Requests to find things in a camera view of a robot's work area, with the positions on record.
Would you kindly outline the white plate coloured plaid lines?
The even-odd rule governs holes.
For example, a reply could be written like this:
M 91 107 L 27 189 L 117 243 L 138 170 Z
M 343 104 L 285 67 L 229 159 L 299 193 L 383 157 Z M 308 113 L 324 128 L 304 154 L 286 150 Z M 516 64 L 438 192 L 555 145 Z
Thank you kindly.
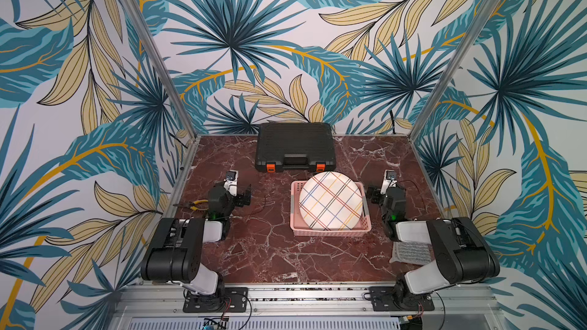
M 363 193 L 347 175 L 322 172 L 304 183 L 299 195 L 299 211 L 309 229 L 351 231 L 363 217 Z

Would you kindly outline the grey dish cloth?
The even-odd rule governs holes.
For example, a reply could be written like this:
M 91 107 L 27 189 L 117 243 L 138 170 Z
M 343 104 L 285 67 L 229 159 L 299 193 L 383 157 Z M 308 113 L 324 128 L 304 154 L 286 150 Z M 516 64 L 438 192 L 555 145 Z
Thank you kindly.
M 389 263 L 398 262 L 423 266 L 431 261 L 432 254 L 428 244 L 398 241 L 393 244 Z

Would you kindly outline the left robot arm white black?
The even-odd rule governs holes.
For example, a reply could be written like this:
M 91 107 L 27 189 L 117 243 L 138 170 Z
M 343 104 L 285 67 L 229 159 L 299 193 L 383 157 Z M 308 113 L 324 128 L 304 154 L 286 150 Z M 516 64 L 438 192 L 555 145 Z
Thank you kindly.
M 237 192 L 235 183 L 217 183 L 208 194 L 206 216 L 163 218 L 141 264 L 144 281 L 182 288 L 184 313 L 245 313 L 252 306 L 246 287 L 226 288 L 221 274 L 203 264 L 203 246 L 226 239 L 236 207 L 251 203 L 252 189 Z

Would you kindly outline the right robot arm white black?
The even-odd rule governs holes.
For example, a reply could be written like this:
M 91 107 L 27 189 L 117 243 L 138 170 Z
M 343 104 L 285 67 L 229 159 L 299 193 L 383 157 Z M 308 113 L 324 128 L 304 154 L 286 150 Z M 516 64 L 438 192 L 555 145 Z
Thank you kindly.
M 370 186 L 366 198 L 378 204 L 391 241 L 425 244 L 434 256 L 430 263 L 398 275 L 392 287 L 369 287 L 366 299 L 374 311 L 420 315 L 434 310 L 433 292 L 499 275 L 495 253 L 470 218 L 408 220 L 405 189 L 393 184 L 385 192 Z

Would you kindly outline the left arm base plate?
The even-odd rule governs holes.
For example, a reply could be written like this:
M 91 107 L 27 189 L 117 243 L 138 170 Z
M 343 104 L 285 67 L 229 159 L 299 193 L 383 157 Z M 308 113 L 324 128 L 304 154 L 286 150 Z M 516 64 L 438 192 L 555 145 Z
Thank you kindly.
M 219 289 L 213 295 L 204 296 L 186 292 L 184 313 L 245 313 L 248 308 L 247 287 Z

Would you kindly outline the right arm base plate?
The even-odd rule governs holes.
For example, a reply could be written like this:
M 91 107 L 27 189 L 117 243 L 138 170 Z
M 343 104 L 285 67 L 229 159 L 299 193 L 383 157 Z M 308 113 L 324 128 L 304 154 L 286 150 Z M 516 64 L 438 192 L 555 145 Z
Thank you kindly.
M 393 287 L 369 287 L 369 302 L 375 312 L 422 313 L 435 310 L 429 294 L 412 294 Z

